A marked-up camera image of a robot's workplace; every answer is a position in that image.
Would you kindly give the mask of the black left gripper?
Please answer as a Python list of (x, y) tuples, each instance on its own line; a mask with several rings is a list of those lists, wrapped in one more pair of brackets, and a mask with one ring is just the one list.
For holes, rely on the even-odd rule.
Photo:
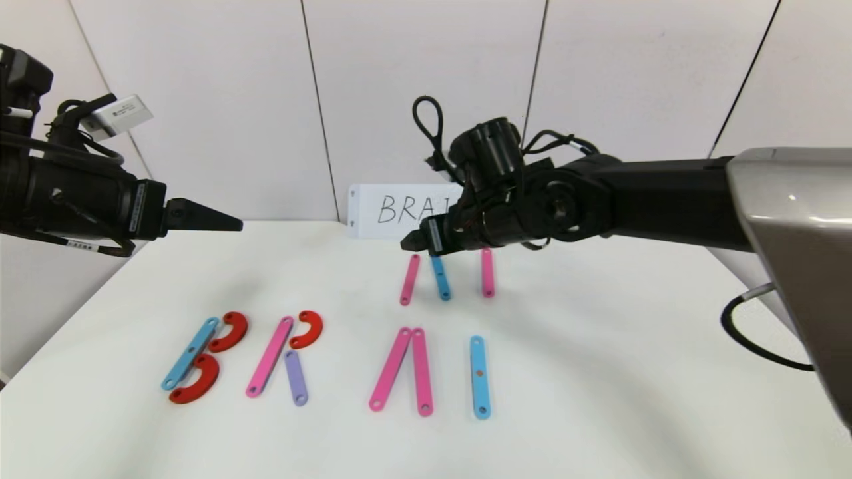
[[(164, 183), (141, 180), (114, 160), (28, 160), (27, 235), (55, 245), (91, 245), (110, 240), (162, 236)], [(164, 231), (239, 232), (240, 218), (187, 199), (166, 203)]]

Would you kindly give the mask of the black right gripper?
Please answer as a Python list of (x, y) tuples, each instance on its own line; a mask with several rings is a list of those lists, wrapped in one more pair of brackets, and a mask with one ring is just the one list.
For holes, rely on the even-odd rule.
[(420, 230), (409, 232), (401, 240), (403, 251), (429, 251), (443, 257), (461, 251), (478, 251), (488, 247), (475, 207), (451, 206), (447, 213), (429, 216)]

